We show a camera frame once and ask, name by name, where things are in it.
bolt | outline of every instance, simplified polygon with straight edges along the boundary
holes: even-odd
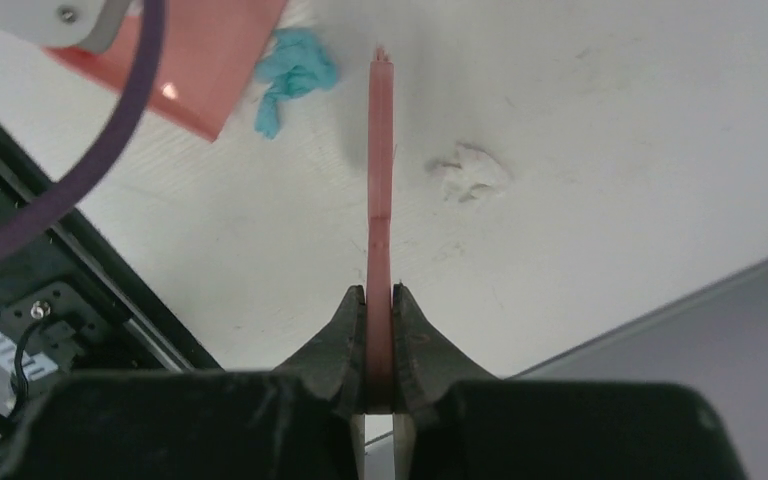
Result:
[[[73,24],[78,21],[78,12],[75,7],[69,5],[61,5],[57,8],[57,16],[63,23]]]
[[[31,305],[31,318],[34,320],[42,320],[49,315],[51,315],[51,305],[45,300],[37,300]]]

red container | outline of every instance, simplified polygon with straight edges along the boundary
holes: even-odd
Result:
[[[166,40],[150,108],[213,141],[251,79],[287,0],[167,0]],[[126,17],[101,55],[49,49],[110,89],[125,85],[140,19]]]

pink stick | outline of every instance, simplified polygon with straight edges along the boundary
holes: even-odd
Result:
[[[366,277],[368,413],[393,411],[390,215],[393,199],[393,64],[383,48],[369,69],[369,253]]]

crumpled blue paper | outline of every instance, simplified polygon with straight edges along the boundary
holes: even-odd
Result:
[[[263,94],[255,119],[255,131],[273,139],[281,130],[278,102],[307,95],[316,88],[330,90],[337,84],[337,67],[325,47],[307,28],[284,28],[273,33],[272,53],[254,67],[258,82],[272,82]]]

white tabletop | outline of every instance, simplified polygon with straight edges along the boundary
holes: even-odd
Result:
[[[768,256],[768,2],[321,0],[341,83],[213,145],[155,116],[81,209],[227,368],[269,368],[365,278],[366,89],[396,65],[393,277],[511,375]],[[114,96],[0,35],[0,121],[52,176]],[[514,180],[446,204],[456,142]],[[377,431],[368,432],[374,436]]]

